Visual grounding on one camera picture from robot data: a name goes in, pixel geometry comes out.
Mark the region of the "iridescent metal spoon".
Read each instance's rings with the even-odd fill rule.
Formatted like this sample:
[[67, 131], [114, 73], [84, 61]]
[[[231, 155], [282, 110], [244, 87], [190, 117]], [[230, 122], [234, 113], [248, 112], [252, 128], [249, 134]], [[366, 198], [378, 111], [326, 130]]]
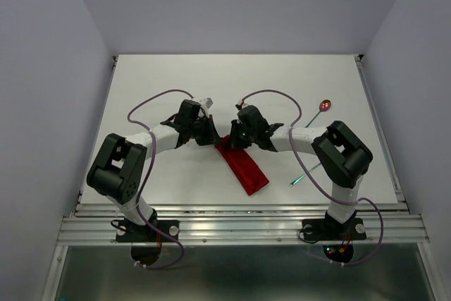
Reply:
[[331, 100], [329, 99], [324, 99], [321, 101], [321, 103], [319, 104], [319, 109], [317, 111], [317, 113], [310, 119], [310, 121], [305, 125], [305, 128], [308, 128], [317, 118], [318, 116], [323, 113], [326, 112], [327, 110], [329, 110], [331, 108]]

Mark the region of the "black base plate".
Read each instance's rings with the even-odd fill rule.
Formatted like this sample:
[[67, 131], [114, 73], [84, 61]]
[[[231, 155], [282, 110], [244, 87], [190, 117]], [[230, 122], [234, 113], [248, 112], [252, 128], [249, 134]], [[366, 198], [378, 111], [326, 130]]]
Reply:
[[[171, 242], [171, 240], [162, 237], [153, 231], [147, 225], [139, 226], [131, 223], [127, 219], [115, 219], [110, 225], [116, 229], [116, 242], [119, 243], [138, 243], [138, 242]], [[180, 222], [177, 220], [157, 221], [156, 227], [163, 233], [169, 235], [171, 228], [179, 228]]]
[[305, 219], [299, 230], [307, 242], [365, 240], [366, 232], [361, 218], [354, 218], [344, 224], [331, 219]]

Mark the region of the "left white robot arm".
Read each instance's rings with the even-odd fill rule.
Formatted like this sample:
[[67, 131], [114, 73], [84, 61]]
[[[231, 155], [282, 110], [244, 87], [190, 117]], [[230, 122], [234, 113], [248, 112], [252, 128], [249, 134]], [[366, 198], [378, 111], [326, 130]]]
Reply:
[[144, 163], [159, 153], [195, 140], [199, 146], [221, 142], [209, 108], [211, 98], [185, 99], [179, 111], [144, 133], [107, 135], [87, 174], [87, 185], [107, 197], [132, 225], [140, 240], [156, 235], [154, 209], [139, 196]]

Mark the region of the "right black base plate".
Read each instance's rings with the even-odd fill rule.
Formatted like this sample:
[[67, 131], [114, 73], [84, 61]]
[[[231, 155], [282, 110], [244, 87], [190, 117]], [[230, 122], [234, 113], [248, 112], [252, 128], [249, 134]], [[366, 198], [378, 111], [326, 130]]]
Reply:
[[344, 224], [331, 219], [305, 219], [299, 230], [307, 242], [365, 240], [366, 232], [361, 218], [354, 218]]

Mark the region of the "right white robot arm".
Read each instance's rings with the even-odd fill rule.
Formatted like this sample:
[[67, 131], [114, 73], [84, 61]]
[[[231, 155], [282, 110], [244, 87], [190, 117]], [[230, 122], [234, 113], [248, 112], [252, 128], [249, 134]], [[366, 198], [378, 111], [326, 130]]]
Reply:
[[269, 152], [293, 152], [297, 159], [300, 153], [315, 155], [332, 182], [330, 194], [319, 188], [330, 200], [325, 232], [333, 238], [348, 232], [349, 221], [355, 216], [359, 185], [373, 154], [345, 123], [333, 121], [319, 128], [270, 124], [257, 107], [242, 105], [231, 123], [226, 147], [246, 149], [252, 145]]

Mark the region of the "iridescent metal fork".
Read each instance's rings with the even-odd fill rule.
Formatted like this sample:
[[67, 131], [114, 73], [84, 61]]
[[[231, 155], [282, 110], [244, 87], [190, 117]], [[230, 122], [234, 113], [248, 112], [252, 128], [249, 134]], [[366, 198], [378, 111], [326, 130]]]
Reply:
[[[312, 171], [314, 171], [315, 169], [317, 169], [317, 168], [320, 167], [320, 166], [321, 166], [321, 164], [318, 163], [318, 164], [316, 164], [315, 166], [312, 166], [312, 167], [308, 170], [308, 172], [312, 172]], [[303, 173], [301, 176], [299, 176], [298, 178], [296, 178], [295, 180], [293, 180], [293, 181], [290, 183], [290, 186], [292, 187], [292, 186], [298, 184], [298, 182], [300, 182], [300, 181], [301, 181], [303, 178], [305, 178], [306, 176], [307, 176], [307, 173]]]

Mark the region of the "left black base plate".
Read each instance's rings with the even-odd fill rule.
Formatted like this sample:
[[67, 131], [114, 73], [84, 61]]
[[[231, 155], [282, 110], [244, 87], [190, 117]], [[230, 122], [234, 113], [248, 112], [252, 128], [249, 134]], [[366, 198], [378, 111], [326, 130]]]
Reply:
[[[162, 237], [153, 231], [147, 225], [139, 226], [131, 223], [127, 219], [115, 219], [110, 225], [116, 229], [116, 242], [119, 243], [138, 243], [138, 242], [171, 242], [171, 240]], [[156, 227], [163, 233], [169, 235], [171, 228], [179, 228], [180, 222], [177, 220], [157, 221]]]

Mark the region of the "red cloth napkin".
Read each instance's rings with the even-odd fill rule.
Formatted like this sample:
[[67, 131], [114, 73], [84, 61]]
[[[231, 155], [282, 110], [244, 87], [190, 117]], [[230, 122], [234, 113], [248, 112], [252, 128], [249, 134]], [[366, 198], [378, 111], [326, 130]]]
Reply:
[[230, 136], [222, 138], [215, 145], [248, 196], [252, 196], [269, 184], [269, 179], [259, 168], [253, 158], [244, 149], [233, 149], [228, 146]]

